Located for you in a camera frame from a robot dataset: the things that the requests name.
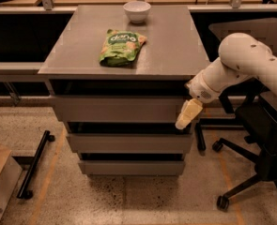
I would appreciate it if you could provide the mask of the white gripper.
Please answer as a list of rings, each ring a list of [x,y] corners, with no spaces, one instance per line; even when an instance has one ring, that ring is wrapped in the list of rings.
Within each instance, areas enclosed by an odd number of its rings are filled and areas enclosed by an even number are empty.
[[[192,99],[183,103],[176,121],[177,129],[184,129],[203,110],[203,103],[210,103],[221,94],[220,90],[214,88],[215,71],[215,68],[207,67],[185,83]]]

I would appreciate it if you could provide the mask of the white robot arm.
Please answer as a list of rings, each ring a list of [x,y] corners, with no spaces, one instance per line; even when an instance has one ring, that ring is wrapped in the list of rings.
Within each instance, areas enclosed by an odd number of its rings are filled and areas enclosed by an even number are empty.
[[[192,98],[183,103],[177,129],[189,125],[203,105],[216,99],[226,88],[250,78],[259,80],[277,96],[277,57],[267,45],[250,35],[234,33],[221,41],[218,55],[185,83]]]

